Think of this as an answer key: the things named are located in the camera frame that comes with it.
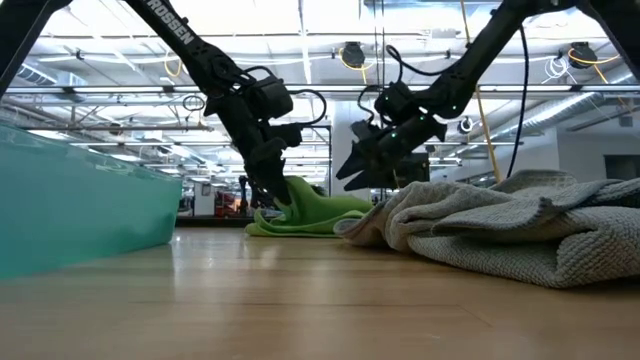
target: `wooden table surface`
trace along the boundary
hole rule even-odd
[[[640,282],[549,290],[336,239],[183,229],[0,282],[0,359],[640,359]]]

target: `gray towel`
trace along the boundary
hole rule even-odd
[[[526,170],[490,189],[413,183],[334,230],[357,246],[567,288],[640,275],[640,179]]]

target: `ceiling light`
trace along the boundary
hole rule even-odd
[[[640,85],[585,85],[582,91],[640,91]]]
[[[101,142],[94,142],[94,143],[70,143],[73,146],[118,146],[120,144],[118,143],[101,143]]]
[[[30,133],[42,137],[46,137],[47,139],[54,140],[68,140],[69,136],[56,132],[56,131],[45,131],[45,130],[29,130]]]
[[[170,146],[173,143],[168,142],[127,142],[126,146]]]
[[[195,181],[195,182],[209,182],[209,181],[211,181],[210,177],[201,177],[201,176],[193,176],[193,177],[189,177],[189,179],[191,181]]]
[[[59,87],[10,87],[7,89],[6,94],[62,94],[64,90]]]
[[[114,157],[116,159],[123,160],[123,161],[140,161],[140,160],[142,160],[137,156],[124,155],[124,154],[115,154],[115,155],[111,155],[111,157]]]
[[[429,158],[429,161],[460,161],[462,159],[457,157],[446,157],[446,158]]]
[[[154,93],[163,92],[160,86],[116,86],[116,87],[74,87],[73,90],[79,94],[100,94],[100,93]]]
[[[522,85],[482,85],[480,91],[518,92],[523,91]],[[527,91],[564,92],[571,90],[571,85],[528,85]]]
[[[462,164],[431,164],[429,167],[460,167]]]

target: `white wall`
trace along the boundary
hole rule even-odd
[[[607,178],[605,155],[640,155],[640,138],[633,135],[558,135],[560,168],[580,182]]]
[[[522,169],[558,170],[560,168],[558,137],[555,128],[545,130],[543,136],[526,137],[522,141],[524,145],[521,145],[518,149],[514,173]],[[502,178],[505,178],[509,171],[513,147],[498,146],[496,147],[495,154]],[[432,172],[431,181],[457,181],[487,172],[493,172],[493,166],[489,159],[464,160],[462,165],[462,167],[447,168],[445,170]]]

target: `cloth fold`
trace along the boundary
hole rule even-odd
[[[318,195],[301,177],[287,177],[291,205],[277,199],[283,215],[267,221],[260,210],[254,215],[255,223],[245,232],[252,236],[271,237],[337,237],[336,223],[344,219],[361,219],[373,205],[352,196],[325,197]]]
[[[334,230],[353,245],[566,288],[640,275],[640,179],[526,170],[490,189],[413,183]]]

